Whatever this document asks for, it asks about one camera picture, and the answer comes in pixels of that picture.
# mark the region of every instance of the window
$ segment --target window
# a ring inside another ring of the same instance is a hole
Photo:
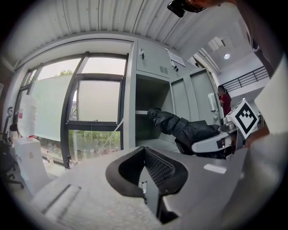
[[[119,131],[69,130],[69,151],[74,162],[117,152],[120,148]]]
[[[40,148],[43,156],[46,156],[48,151],[53,158],[59,161],[63,161],[61,152],[61,142],[46,139],[43,137],[36,137],[36,139],[40,141]]]
[[[53,63],[51,65],[43,67],[41,70],[37,81],[57,77],[57,76],[72,76],[74,73],[74,70],[76,69],[76,66],[78,65],[80,59],[72,59],[72,60],[66,60],[62,62]]]
[[[86,52],[27,72],[15,110],[24,94],[38,100],[35,136],[42,156],[48,151],[56,163],[68,167],[68,155],[81,162],[123,148],[123,124],[119,123],[127,59],[126,55]]]
[[[42,68],[31,89],[38,99],[35,135],[40,141],[43,155],[49,151],[56,159],[62,159],[60,123],[63,102],[72,73],[80,59],[53,63]]]
[[[125,63],[125,59],[109,57],[90,57],[82,73],[124,75]]]
[[[65,125],[73,161],[123,149],[123,125],[118,124],[123,118],[126,60],[90,57],[76,74]]]
[[[34,70],[32,73],[30,73],[30,74],[29,74],[29,76],[28,76],[28,78],[27,78],[27,81],[26,81],[25,85],[27,85],[27,84],[30,84],[30,83],[31,83],[31,81],[32,81],[33,77],[34,77],[34,76],[35,76],[35,74],[36,74],[36,71],[37,71],[37,70]]]
[[[80,81],[78,88],[72,103],[72,120],[117,122],[120,82]]]

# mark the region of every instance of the glass pane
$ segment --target glass pane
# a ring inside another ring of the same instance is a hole
[[[77,119],[77,105],[76,105],[76,100],[77,100],[77,90],[74,93],[73,101],[72,101],[72,106],[71,106],[71,113],[70,113],[70,118],[69,120],[78,120]]]
[[[74,162],[120,151],[120,131],[69,130],[69,150]]]
[[[125,59],[109,57],[90,57],[82,73],[101,73],[124,75]]]
[[[56,77],[56,76],[63,76],[63,75],[72,76],[79,61],[80,61],[80,58],[77,58],[77,59],[66,60],[66,61],[57,62],[51,65],[45,66],[41,70],[41,73],[39,74],[37,80],[43,80],[43,79]]]
[[[61,152],[61,142],[46,139],[43,137],[36,137],[40,141],[41,153],[46,156],[47,151],[52,155],[53,158],[63,161]]]
[[[31,83],[31,81],[32,81],[32,79],[33,79],[33,77],[34,77],[36,71],[37,71],[37,70],[34,70],[34,71],[32,72],[31,76],[27,79],[25,85]]]
[[[74,94],[70,120],[117,122],[120,82],[81,81]]]
[[[45,66],[31,91],[38,99],[35,135],[60,141],[60,123],[65,94],[80,59]]]

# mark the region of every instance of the open locker door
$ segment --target open locker door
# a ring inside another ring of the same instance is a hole
[[[177,116],[188,121],[205,120],[208,125],[220,124],[220,116],[214,119],[216,109],[220,108],[217,89],[206,69],[172,81],[171,92]]]

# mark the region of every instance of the camera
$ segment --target camera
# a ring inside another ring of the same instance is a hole
[[[185,11],[199,13],[202,10],[206,9],[203,7],[193,7],[189,5],[185,0],[173,0],[167,6],[167,8],[176,14],[178,17],[182,18],[184,16]]]

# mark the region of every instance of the ceiling light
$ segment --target ceiling light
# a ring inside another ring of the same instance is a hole
[[[228,53],[224,55],[224,59],[228,59],[229,57],[230,57],[230,54]]]

